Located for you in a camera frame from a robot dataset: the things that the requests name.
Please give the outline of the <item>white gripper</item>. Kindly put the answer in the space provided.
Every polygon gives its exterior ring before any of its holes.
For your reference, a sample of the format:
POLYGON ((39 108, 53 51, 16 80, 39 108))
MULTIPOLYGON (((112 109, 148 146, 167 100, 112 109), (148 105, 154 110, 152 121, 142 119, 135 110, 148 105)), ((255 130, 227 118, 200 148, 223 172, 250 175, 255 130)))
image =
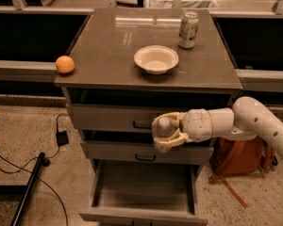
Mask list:
POLYGON ((188 142, 201 142, 212 138, 212 119, 205 109, 191 109, 184 112, 170 112, 156 117, 152 122, 152 128, 178 129, 170 137, 154 137, 155 148, 167 153, 173 147, 188 142))

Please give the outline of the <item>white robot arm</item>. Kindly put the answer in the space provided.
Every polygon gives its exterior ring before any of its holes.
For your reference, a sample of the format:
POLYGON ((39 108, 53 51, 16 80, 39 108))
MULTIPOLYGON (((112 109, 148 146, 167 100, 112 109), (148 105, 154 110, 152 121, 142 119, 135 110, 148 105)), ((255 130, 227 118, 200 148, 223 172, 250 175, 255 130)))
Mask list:
POLYGON ((214 137, 228 140, 265 140, 283 159, 283 122, 252 97, 241 97, 231 108, 170 112, 152 122, 154 144, 161 152, 214 137))

